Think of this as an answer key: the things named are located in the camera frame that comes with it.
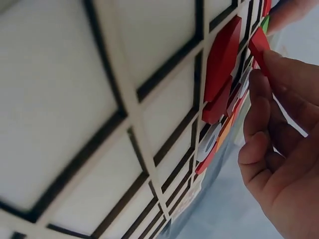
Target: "skin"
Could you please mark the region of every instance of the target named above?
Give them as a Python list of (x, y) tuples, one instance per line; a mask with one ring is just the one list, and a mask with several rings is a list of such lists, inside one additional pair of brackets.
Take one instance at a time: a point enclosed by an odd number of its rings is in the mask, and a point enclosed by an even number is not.
[(310, 12), (319, 0), (289, 0), (270, 15), (268, 35), (283, 29), (290, 23), (301, 20)]
[[(250, 76), (238, 163), (244, 184), (286, 239), (319, 238), (319, 66), (266, 51)], [(287, 123), (273, 95), (308, 134)]]

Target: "red block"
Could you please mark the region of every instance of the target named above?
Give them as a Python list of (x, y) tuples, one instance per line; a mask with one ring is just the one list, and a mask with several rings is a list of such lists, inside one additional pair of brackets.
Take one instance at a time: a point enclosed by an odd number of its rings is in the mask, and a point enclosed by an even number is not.
[(219, 121), (221, 116), (227, 109), (227, 102), (229, 98), (232, 76), (228, 76), (228, 81), (219, 92), (218, 96), (215, 97), (213, 102), (209, 102), (203, 109), (202, 120), (209, 124), (215, 124)]
[(201, 174), (205, 171), (205, 169), (210, 165), (211, 161), (213, 161), (213, 158), (215, 156), (217, 150), (217, 143), (215, 143), (213, 149), (209, 153), (209, 155), (205, 158), (204, 161), (202, 161), (196, 168), (195, 173), (196, 174)]
[(235, 67), (239, 48), (241, 18), (234, 17), (217, 34), (207, 59), (204, 100), (212, 102)]
[(263, 16), (267, 16), (269, 14), (270, 9), (271, 9), (271, 0), (265, 0)]
[(233, 114), (233, 108), (235, 106), (235, 103), (238, 99), (239, 90), (240, 90), (241, 84), (238, 84), (236, 88), (234, 89), (233, 94), (230, 96), (228, 102), (227, 102), (227, 111), (225, 115), (227, 117), (230, 117)]
[(271, 75), (264, 62), (264, 54), (263, 54), (265, 50), (270, 50), (270, 46), (264, 34), (264, 31), (262, 30), (261, 27), (257, 29), (253, 37), (250, 39), (248, 47), (251, 51), (251, 54), (256, 59), (263, 74), (267, 76), (268, 78), (270, 78)]

